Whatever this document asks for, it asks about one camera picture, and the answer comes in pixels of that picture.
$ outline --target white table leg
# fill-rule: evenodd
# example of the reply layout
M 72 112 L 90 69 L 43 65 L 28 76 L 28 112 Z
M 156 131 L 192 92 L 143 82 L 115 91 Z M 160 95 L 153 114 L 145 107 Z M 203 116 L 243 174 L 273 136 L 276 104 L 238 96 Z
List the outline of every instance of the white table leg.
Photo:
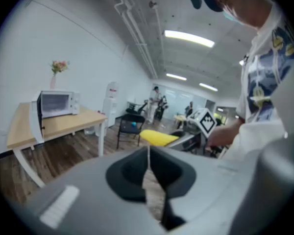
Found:
M 13 149 L 14 155 L 17 158 L 17 160 L 19 161 L 19 163 L 21 164 L 21 166 L 23 167 L 23 169 L 28 173 L 28 175 L 30 176 L 30 178 L 39 186 L 39 187 L 44 187 L 45 183 L 40 179 L 40 177 L 38 177 L 38 175 L 36 174 L 36 172 L 33 170 L 32 167 L 30 167 L 30 165 L 28 164 L 28 162 L 26 161 L 26 159 L 24 158 L 21 150 L 19 149 Z
M 105 122 L 99 125 L 99 137 L 98 137 L 98 155 L 103 156 L 103 138 L 104 138 L 104 126 Z

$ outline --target microwave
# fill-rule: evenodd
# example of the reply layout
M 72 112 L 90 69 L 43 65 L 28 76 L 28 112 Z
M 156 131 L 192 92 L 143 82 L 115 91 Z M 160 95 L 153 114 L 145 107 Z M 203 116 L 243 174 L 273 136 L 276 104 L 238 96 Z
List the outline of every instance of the microwave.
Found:
M 65 90 L 38 92 L 30 103 L 29 124 L 38 143 L 43 143 L 42 121 L 61 115 L 79 113 L 80 94 Z

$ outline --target ceiling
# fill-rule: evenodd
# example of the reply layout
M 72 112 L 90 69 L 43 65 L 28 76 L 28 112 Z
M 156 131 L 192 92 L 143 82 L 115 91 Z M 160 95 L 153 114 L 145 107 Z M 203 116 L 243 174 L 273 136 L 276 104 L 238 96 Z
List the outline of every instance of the ceiling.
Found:
M 190 0 L 155 0 L 160 18 L 163 52 L 159 28 L 151 0 L 132 0 L 132 13 L 147 42 L 154 67 L 159 78 L 172 73 L 187 78 L 183 83 L 199 87 L 205 83 L 218 88 L 239 86 L 241 66 L 239 61 L 248 52 L 256 31 L 227 19 L 223 13 L 210 10 L 203 2 L 199 10 Z M 167 38 L 164 30 L 182 31 L 210 39 L 212 48 Z

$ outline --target vase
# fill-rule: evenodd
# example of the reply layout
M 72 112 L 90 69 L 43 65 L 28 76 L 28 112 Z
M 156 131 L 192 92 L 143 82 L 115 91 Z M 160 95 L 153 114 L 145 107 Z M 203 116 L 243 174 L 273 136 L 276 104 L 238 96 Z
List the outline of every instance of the vase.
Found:
M 50 89 L 51 89 L 51 90 L 55 89 L 55 81 L 56 81 L 56 79 L 55 79 L 55 75 L 53 75 L 53 76 L 52 76 L 52 79 L 51 79 L 51 81 L 50 81 Z

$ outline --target fluorescent light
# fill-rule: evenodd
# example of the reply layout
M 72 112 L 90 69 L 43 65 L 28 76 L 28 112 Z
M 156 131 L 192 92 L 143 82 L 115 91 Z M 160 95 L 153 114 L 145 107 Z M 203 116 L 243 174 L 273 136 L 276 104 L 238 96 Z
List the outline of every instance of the fluorescent light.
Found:
M 205 88 L 207 88 L 207 89 L 213 90 L 213 91 L 215 91 L 215 92 L 218 91 L 217 88 L 212 87 L 212 86 L 210 86 L 210 85 L 206 85 L 206 84 L 203 84 L 203 83 L 200 83 L 199 85 L 202 86 L 202 87 L 205 87 Z
M 165 30 L 165 36 L 191 41 L 194 43 L 205 45 L 210 48 L 212 48 L 212 46 L 215 44 L 215 42 L 209 39 L 205 39 L 203 37 L 199 37 L 199 36 L 192 35 L 185 32 L 174 31 L 174 30 Z
M 174 77 L 174 78 L 177 78 L 177 79 L 181 79 L 181 80 L 184 80 L 184 81 L 187 80 L 186 77 L 177 76 L 177 75 L 173 75 L 173 74 L 169 74 L 169 73 L 167 73 L 167 76 Z

